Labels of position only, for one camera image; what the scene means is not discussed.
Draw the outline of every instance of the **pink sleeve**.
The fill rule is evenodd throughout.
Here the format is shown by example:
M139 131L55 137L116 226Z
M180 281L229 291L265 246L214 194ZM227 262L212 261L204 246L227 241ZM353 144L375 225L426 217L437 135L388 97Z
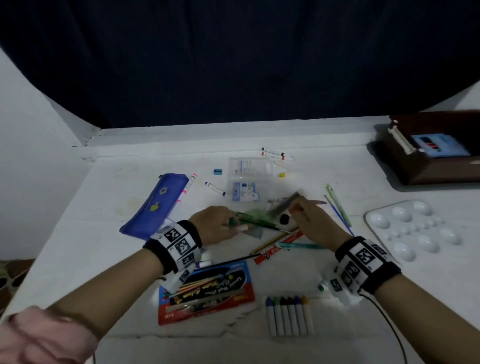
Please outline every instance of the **pink sleeve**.
M84 363L96 337L75 321L31 306L0 325L0 363Z

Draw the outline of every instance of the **dark backdrop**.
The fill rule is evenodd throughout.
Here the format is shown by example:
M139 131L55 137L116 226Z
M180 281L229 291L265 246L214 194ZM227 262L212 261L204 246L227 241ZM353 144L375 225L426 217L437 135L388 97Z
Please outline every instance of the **dark backdrop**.
M0 45L101 127L313 119L473 84L479 19L478 0L2 0Z

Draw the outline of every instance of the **clear plastic box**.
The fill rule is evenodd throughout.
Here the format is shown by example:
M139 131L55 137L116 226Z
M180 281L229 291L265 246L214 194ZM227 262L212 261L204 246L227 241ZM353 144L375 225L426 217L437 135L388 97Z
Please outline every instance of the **clear plastic box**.
M273 165L269 158L228 159L228 194L237 202L267 202Z

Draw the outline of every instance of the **cable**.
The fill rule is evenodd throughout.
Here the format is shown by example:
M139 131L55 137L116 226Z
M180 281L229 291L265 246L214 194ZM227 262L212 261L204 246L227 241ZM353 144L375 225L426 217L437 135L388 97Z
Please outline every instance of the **cable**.
M359 293L360 296L362 297L365 297L367 300L369 300L371 303L373 303L373 305L377 308L378 311L380 311L380 313L382 314L382 316L384 317L385 321L388 323L388 325L390 326L390 328L392 329L393 333L395 334L395 337L398 341L398 344L400 345L400 349L402 349L402 354L403 354L403 361L405 364L408 364L408 361L407 361L407 355L405 354L405 349L403 348L403 345L402 345L402 342L400 341L400 338L398 337L395 329L393 328L392 324L390 323L390 320L387 318L387 316L384 314L384 312L382 311L382 309L375 303L374 300L372 300L370 297L367 297L365 296L364 294L361 294Z

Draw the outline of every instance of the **white paint palette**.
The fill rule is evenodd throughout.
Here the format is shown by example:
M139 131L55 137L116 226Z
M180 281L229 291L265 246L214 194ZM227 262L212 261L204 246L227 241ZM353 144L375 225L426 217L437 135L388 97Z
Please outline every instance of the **white paint palette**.
M365 221L399 263L436 260L461 249L462 237L435 209L408 200L367 212Z

